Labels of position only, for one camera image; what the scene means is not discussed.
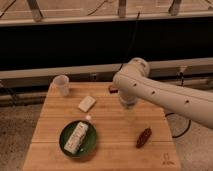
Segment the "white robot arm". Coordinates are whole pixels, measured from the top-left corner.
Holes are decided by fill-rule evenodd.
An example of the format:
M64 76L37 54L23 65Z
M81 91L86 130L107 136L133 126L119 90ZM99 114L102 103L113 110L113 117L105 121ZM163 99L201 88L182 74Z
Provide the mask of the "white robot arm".
M149 73L148 62L135 57L114 75L123 104L134 105L140 98L213 129L213 93L155 81Z

